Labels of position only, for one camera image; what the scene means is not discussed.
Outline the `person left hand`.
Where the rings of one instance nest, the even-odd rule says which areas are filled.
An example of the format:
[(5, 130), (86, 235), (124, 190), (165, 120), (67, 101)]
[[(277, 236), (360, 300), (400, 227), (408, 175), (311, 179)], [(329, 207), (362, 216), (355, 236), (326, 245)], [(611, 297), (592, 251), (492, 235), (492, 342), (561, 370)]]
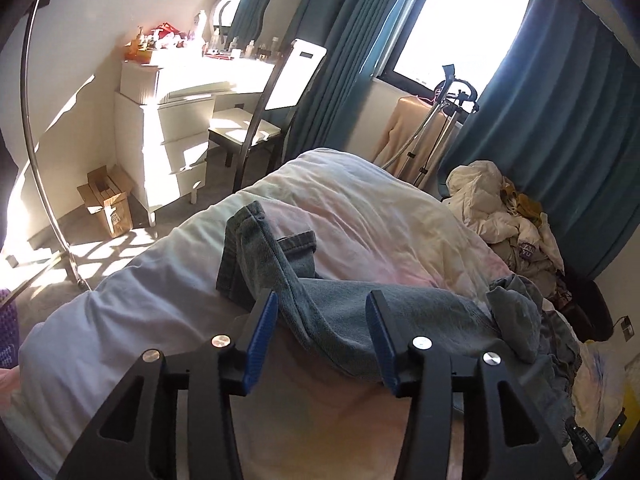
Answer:
[(12, 403), (15, 393), (21, 390), (21, 374), (18, 366), (0, 370), (0, 414), (4, 414)]

